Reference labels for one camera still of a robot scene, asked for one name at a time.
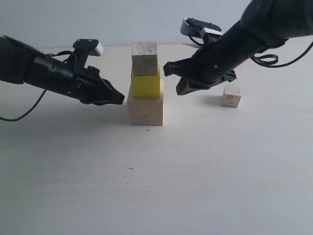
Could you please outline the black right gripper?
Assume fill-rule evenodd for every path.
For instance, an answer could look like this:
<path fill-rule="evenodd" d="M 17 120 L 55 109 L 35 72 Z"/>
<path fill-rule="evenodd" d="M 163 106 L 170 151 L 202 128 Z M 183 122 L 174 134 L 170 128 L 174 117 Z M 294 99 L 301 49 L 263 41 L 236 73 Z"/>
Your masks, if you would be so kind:
<path fill-rule="evenodd" d="M 167 62 L 163 71 L 165 76 L 180 76 L 176 93 L 182 96 L 209 90 L 224 82 L 233 82 L 237 79 L 236 67 L 237 45 L 217 41 L 198 49 L 189 58 Z"/>

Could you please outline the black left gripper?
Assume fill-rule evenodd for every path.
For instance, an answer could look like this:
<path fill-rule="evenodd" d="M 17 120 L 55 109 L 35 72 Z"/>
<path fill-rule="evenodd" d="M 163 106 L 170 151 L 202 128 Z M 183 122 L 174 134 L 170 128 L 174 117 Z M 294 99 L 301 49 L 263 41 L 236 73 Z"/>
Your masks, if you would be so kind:
<path fill-rule="evenodd" d="M 100 70 L 93 66 L 79 67 L 75 81 L 68 90 L 68 96 L 83 104 L 121 105 L 124 95 L 110 81 L 100 76 Z"/>

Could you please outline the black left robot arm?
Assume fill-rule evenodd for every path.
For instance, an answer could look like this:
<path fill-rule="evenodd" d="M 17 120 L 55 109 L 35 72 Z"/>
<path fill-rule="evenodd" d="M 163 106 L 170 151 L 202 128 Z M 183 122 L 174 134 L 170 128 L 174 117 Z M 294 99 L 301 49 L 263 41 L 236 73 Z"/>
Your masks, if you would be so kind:
<path fill-rule="evenodd" d="M 1 36 L 0 79 L 12 84 L 26 83 L 83 104 L 123 104 L 125 96 L 100 76 L 100 70 L 85 65 L 89 56 L 102 55 L 101 43 L 97 39 L 78 39 L 73 49 L 43 53 L 19 40 Z"/>

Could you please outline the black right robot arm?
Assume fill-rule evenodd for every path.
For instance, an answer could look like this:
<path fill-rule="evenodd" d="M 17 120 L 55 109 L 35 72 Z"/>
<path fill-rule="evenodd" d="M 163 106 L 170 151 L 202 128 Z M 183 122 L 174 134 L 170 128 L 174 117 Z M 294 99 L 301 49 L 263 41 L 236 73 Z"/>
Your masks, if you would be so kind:
<path fill-rule="evenodd" d="M 209 90 L 225 82 L 233 82 L 235 68 L 251 59 L 264 67 L 258 53 L 283 46 L 289 39 L 313 34 L 313 2 L 311 0 L 252 0 L 240 19 L 226 32 L 214 23 L 185 18 L 181 34 L 199 38 L 196 52 L 189 58 L 167 62 L 165 76 L 180 77 L 177 95 Z"/>

